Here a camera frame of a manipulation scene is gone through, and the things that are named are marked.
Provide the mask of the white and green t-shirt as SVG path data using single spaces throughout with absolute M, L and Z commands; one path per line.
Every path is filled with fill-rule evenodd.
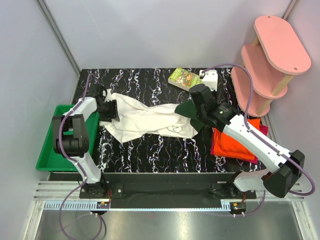
M 113 93 L 112 99 L 117 103 L 119 121 L 113 119 L 99 124 L 121 144 L 145 134 L 191 139 L 204 128 L 192 100 L 147 106 L 119 93 Z

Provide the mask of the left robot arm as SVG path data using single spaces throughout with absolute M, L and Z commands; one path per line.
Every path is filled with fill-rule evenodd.
M 90 138 L 86 121 L 94 113 L 99 113 L 104 122 L 120 120 L 117 101 L 112 94 L 112 89 L 98 85 L 96 90 L 81 97 L 69 111 L 51 120 L 54 152 L 68 159 L 86 184 L 92 184 L 90 192 L 97 198 L 103 198 L 108 193 L 108 186 L 102 182 L 102 172 L 89 153 Z

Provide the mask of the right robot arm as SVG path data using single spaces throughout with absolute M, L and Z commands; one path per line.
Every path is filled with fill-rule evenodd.
M 232 105 L 218 103 L 203 83 L 193 86 L 189 93 L 199 120 L 239 142 L 266 167 L 257 172 L 236 174 L 233 182 L 227 185 L 228 195 L 236 199 L 249 190 L 266 190 L 284 198 L 302 176 L 305 155 L 300 150 L 289 151 L 273 142 Z

